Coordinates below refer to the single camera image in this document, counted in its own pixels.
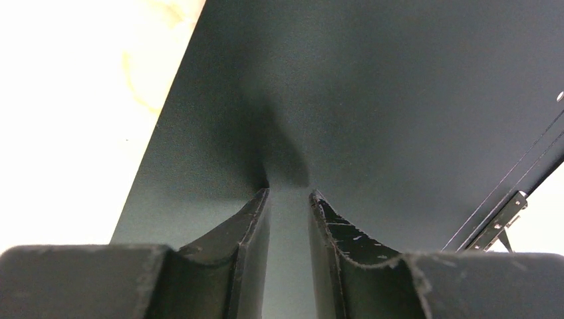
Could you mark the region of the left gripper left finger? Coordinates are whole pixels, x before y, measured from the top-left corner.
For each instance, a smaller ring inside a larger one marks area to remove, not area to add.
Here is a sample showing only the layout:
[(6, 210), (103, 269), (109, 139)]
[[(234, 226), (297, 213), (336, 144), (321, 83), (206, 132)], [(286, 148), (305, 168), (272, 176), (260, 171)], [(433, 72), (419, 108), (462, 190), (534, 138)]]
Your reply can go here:
[(269, 190), (178, 250), (23, 245), (1, 255), (2, 318), (260, 318)]

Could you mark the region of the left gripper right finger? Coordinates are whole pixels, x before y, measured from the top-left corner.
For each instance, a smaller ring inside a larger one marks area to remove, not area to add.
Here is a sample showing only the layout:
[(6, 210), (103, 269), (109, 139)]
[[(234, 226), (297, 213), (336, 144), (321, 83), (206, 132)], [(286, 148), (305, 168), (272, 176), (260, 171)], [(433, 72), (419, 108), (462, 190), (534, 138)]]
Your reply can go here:
[(562, 318), (563, 257), (400, 253), (309, 196), (318, 318)]

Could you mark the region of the grey black file folder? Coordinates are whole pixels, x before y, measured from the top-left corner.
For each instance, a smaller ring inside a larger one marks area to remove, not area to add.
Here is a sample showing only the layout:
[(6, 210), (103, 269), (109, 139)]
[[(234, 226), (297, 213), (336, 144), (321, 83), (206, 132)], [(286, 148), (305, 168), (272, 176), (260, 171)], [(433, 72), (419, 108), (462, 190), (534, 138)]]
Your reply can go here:
[(207, 1), (112, 236), (192, 242), (268, 187), (264, 318), (314, 318), (319, 190), (457, 251), (563, 160), (562, 1)]

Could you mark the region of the white printed paper stack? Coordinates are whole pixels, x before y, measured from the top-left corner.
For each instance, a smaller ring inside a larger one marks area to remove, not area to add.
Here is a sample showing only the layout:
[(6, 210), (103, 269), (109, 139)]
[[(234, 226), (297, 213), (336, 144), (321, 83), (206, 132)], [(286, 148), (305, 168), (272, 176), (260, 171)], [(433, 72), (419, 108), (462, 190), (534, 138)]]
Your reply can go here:
[(527, 198), (528, 207), (507, 230), (517, 253), (563, 254), (563, 165)]

